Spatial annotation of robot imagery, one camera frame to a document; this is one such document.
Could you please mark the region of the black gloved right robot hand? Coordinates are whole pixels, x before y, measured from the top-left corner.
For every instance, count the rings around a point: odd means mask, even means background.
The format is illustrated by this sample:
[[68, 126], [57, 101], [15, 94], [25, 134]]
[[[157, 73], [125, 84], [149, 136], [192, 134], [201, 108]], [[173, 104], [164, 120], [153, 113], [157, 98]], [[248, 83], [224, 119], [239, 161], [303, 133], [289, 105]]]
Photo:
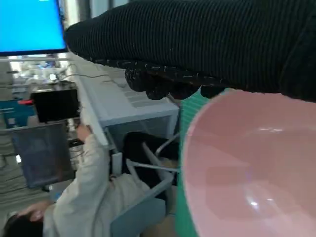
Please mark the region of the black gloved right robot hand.
[[316, 100], [313, 0], [136, 0], [67, 28], [70, 52], [152, 100], [227, 88]]

